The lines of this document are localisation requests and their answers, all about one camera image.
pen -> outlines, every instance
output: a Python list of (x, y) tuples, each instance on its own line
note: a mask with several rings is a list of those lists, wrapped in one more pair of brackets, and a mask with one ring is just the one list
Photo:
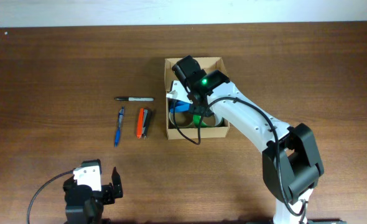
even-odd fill
[(121, 132), (121, 123), (123, 123), (123, 117), (124, 117), (124, 107), (121, 108), (119, 112), (119, 118), (118, 118), (118, 126), (116, 131), (116, 138), (114, 139), (114, 146), (117, 147), (120, 141), (120, 132)]
[(117, 96), (114, 99), (118, 101), (153, 101), (154, 100), (151, 97), (125, 97), (125, 96)]

blue pen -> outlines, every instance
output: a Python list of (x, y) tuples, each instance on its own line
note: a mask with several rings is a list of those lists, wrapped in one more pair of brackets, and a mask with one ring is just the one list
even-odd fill
[(119, 112), (119, 118), (118, 118), (118, 127), (117, 127), (117, 131), (116, 131), (116, 138), (114, 139), (114, 146), (117, 147), (117, 145), (119, 144), (120, 141), (120, 130), (121, 130), (121, 123), (123, 122), (123, 117), (124, 117), (124, 107), (121, 107), (121, 110)]

cardboard box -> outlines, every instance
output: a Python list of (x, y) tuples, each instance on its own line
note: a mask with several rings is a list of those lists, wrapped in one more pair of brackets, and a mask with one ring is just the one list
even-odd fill
[[(171, 83), (174, 80), (178, 80), (172, 71), (172, 67), (181, 58), (167, 58), (165, 60), (164, 66), (164, 87), (165, 92), (168, 93), (171, 89)], [(214, 70), (219, 70), (228, 76), (226, 68), (223, 64), (222, 58), (220, 57), (203, 57), (195, 58), (200, 64), (200, 67), (204, 69), (207, 73)], [(165, 99), (165, 121), (167, 124), (167, 138), (168, 139), (183, 139), (179, 132), (175, 129), (174, 125), (169, 120), (169, 105), (172, 103), (171, 99)], [(202, 138), (224, 138), (228, 134), (230, 124), (224, 119), (223, 125), (215, 128), (202, 128), (201, 135)], [(188, 138), (197, 139), (197, 128), (180, 128), (181, 132), (184, 133)]]

white wall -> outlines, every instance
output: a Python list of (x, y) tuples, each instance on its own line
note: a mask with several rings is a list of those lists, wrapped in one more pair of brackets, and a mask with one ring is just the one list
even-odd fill
[(0, 0), (0, 27), (367, 21), (367, 0)]

table surface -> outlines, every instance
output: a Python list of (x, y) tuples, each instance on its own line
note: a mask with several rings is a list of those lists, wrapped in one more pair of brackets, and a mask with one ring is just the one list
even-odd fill
[[(187, 54), (222, 57), (249, 99), (312, 128), (325, 174), (308, 218), (367, 223), (367, 22), (0, 29), (0, 223), (23, 223), (44, 182), (90, 159), (103, 184), (121, 174), (124, 197), (103, 213), (114, 221), (271, 218), (261, 155), (236, 128), (200, 146), (167, 140), (164, 59)], [(155, 116), (139, 140), (143, 106)], [(32, 223), (65, 221), (65, 179), (38, 196)]]

